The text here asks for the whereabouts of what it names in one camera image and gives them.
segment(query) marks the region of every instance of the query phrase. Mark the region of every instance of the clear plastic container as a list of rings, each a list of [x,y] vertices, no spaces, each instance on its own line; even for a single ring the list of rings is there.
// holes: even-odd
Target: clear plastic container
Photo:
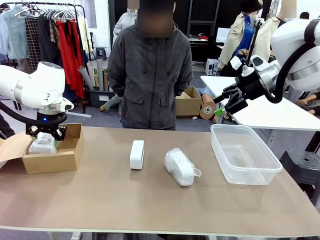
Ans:
[[[231,184],[268,185],[282,165],[256,132],[243,125],[211,126],[211,145]]]

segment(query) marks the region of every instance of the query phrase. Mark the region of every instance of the gray jacket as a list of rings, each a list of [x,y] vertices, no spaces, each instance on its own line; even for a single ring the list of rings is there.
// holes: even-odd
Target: gray jacket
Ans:
[[[132,12],[130,9],[128,9],[126,13],[124,13],[120,17],[119,21],[116,23],[113,29],[113,44],[115,44],[117,37],[119,36],[119,34],[123,29],[126,29],[132,26],[133,24],[135,24],[135,20],[137,16],[138,16],[138,10],[136,10],[136,12]]]
[[[124,96],[122,126],[174,130],[175,96],[192,76],[190,43],[176,25],[171,38],[143,38],[135,21],[118,36],[108,63],[109,85]]]

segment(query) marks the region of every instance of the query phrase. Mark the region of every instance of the jacket zipper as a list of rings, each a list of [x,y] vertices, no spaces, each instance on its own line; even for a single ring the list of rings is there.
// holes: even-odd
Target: jacket zipper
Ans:
[[[158,50],[159,50],[160,40],[158,39],[156,42],[156,52],[155,52],[155,68],[154,68],[154,76],[153,76],[153,86],[152,86],[152,95],[151,95],[151,106],[150,106],[150,116],[149,116],[149,127],[151,129],[151,117],[152,117],[152,106],[154,104],[154,93],[155,93],[155,83],[156,83],[156,75],[157,75],[157,66],[158,66]]]

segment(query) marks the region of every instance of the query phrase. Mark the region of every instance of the open cardboard box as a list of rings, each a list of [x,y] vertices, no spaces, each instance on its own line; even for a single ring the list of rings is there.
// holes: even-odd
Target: open cardboard box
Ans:
[[[57,153],[28,154],[33,139],[24,132],[1,140],[0,167],[8,160],[22,158],[27,174],[77,170],[84,141],[82,125],[74,123],[62,126],[66,126],[66,133],[57,146]]]
[[[175,114],[177,117],[186,117],[186,116],[198,116],[201,107],[201,96],[198,93],[197,89],[194,86],[190,86],[184,90],[191,98],[184,98],[175,100]]]

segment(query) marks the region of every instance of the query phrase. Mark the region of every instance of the black stool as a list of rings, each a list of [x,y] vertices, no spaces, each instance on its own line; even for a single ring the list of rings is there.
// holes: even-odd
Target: black stool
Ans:
[[[95,48],[95,59],[107,60],[106,49],[103,46],[97,46]]]
[[[320,157],[313,152],[287,150],[280,162],[315,206],[320,195]]]

